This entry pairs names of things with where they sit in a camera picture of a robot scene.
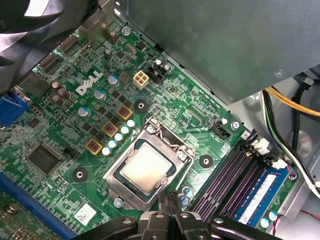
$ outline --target blue pcie slot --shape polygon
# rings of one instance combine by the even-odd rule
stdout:
[[[19,201],[63,239],[69,240],[77,236],[59,219],[47,211],[43,206],[41,206],[40,203],[24,192],[2,172],[0,172],[0,186],[4,189],[4,191],[13,196],[17,201]]]
[[[288,174],[286,168],[279,170],[267,168],[254,185],[233,219],[256,228],[279,189],[287,179]]]

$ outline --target white sticker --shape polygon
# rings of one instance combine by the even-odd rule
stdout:
[[[244,213],[240,217],[239,221],[240,223],[247,224],[256,211],[258,205],[261,203],[262,199],[266,195],[267,191],[269,190],[270,186],[276,179],[276,175],[269,174],[266,176],[265,180],[263,181],[261,187],[256,192],[255,196],[251,200],[249,206],[245,209]]]
[[[82,206],[82,208],[80,208],[74,217],[84,226],[87,226],[89,221],[94,217],[94,215],[96,215],[96,213],[97,212],[86,203]]]

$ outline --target integrated circuit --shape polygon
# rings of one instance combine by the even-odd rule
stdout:
[[[27,161],[40,173],[52,174],[61,164],[61,157],[44,144],[38,145],[27,157]]]
[[[128,108],[125,105],[121,105],[117,110],[116,113],[123,118],[124,120],[128,120],[131,115],[132,115],[132,111],[130,108]]]
[[[111,122],[107,121],[102,127],[102,131],[112,138],[118,131],[118,128]]]
[[[98,155],[102,150],[102,145],[95,138],[91,138],[90,141],[85,145],[85,148],[88,149],[93,155]]]

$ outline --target fan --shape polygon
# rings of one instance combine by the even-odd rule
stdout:
[[[1,0],[0,96],[97,8],[97,0]]]

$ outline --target motherboard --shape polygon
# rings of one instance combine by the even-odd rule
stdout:
[[[1,172],[67,226],[66,239],[156,210],[163,191],[176,190],[192,210],[250,135],[121,19],[108,31],[97,49],[75,32],[40,62],[17,89],[27,109],[0,134]],[[281,203],[288,194],[287,176],[266,208],[285,181]]]

